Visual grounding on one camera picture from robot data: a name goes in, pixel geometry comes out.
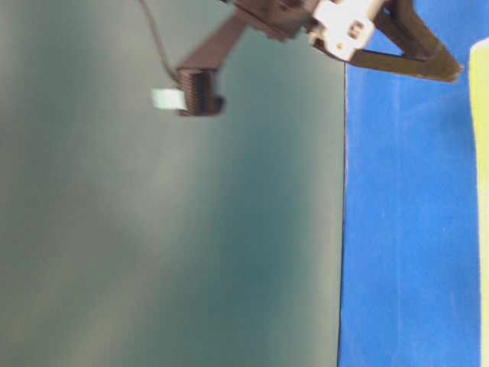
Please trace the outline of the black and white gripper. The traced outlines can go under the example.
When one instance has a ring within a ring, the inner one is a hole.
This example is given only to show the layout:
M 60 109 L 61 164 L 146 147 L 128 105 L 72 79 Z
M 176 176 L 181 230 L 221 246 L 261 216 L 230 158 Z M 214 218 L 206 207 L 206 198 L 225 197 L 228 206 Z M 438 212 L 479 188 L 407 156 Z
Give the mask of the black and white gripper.
M 269 38 L 284 42 L 304 30 L 309 42 L 356 67 L 444 83 L 464 67 L 416 13 L 414 1 L 235 1 L 240 16 Z M 376 28 L 402 54 L 362 50 Z

